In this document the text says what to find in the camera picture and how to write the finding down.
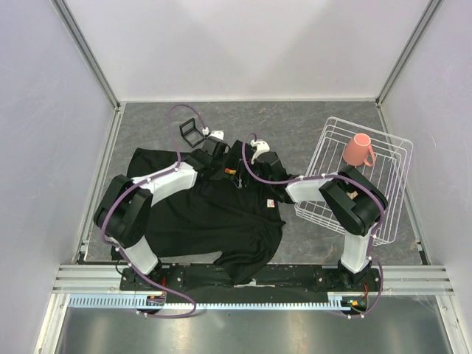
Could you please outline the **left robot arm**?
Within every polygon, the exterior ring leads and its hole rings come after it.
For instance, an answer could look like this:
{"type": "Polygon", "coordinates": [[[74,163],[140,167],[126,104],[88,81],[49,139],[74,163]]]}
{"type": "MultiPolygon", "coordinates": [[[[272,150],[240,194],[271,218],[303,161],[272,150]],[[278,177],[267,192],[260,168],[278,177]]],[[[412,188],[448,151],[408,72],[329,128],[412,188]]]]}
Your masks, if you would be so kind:
{"type": "Polygon", "coordinates": [[[223,138],[223,131],[212,131],[201,148],[186,158],[177,155],[177,162],[163,170],[135,178],[120,174],[111,180],[93,222],[103,239],[119,247],[128,263],[138,269],[136,281],[144,289],[156,289],[162,281],[156,268],[159,258],[145,238],[151,207],[215,173],[227,147],[223,138]]]}

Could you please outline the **black polo shirt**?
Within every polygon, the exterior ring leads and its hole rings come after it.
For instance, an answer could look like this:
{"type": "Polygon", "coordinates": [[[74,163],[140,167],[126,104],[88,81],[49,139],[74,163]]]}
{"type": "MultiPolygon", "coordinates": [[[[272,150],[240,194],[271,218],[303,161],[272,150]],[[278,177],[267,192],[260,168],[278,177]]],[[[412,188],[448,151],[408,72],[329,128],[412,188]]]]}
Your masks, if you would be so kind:
{"type": "MultiPolygon", "coordinates": [[[[236,141],[226,150],[225,168],[238,168],[242,148],[248,156],[253,153],[249,144],[236,141]]],[[[177,162],[177,155],[190,153],[137,149],[124,176],[155,173],[177,162]]],[[[192,188],[154,204],[145,238],[159,260],[219,253],[215,264],[240,284],[264,267],[280,245],[284,223],[279,202],[275,191],[250,175],[247,186],[238,189],[234,175],[224,172],[222,179],[198,179],[192,188]]]]}

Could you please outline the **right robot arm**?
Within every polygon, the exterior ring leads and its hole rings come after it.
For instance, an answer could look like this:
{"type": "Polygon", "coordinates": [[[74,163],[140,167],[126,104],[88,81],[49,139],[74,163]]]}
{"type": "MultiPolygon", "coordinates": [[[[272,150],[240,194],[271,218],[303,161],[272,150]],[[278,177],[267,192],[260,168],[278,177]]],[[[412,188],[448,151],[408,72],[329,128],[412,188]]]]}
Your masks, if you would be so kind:
{"type": "Polygon", "coordinates": [[[250,156],[241,149],[241,162],[250,179],[268,185],[281,202],[324,202],[344,229],[344,249],[337,265],[339,285],[360,286],[372,267],[371,248],[384,221],[388,201],[355,167],[333,174],[290,176],[273,152],[250,156]]]}

